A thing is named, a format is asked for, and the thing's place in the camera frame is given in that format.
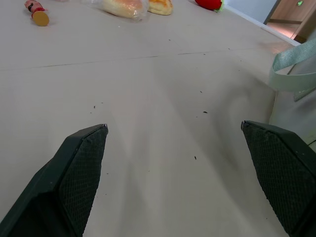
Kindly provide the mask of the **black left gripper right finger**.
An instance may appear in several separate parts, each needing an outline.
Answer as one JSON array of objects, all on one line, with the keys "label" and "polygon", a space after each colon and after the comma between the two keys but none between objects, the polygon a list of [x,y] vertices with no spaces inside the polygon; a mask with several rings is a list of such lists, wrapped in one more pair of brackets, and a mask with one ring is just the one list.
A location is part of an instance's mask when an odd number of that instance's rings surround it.
[{"label": "black left gripper right finger", "polygon": [[316,235],[316,154],[294,132],[244,120],[245,136],[259,184],[285,232]]}]

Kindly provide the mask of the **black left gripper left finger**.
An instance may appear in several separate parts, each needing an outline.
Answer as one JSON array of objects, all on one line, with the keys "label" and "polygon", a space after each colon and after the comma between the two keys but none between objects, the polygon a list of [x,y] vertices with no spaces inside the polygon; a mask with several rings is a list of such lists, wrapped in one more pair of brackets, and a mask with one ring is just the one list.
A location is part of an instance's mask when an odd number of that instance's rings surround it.
[{"label": "black left gripper left finger", "polygon": [[2,237],[81,237],[99,186],[108,127],[68,136],[0,223]]}]

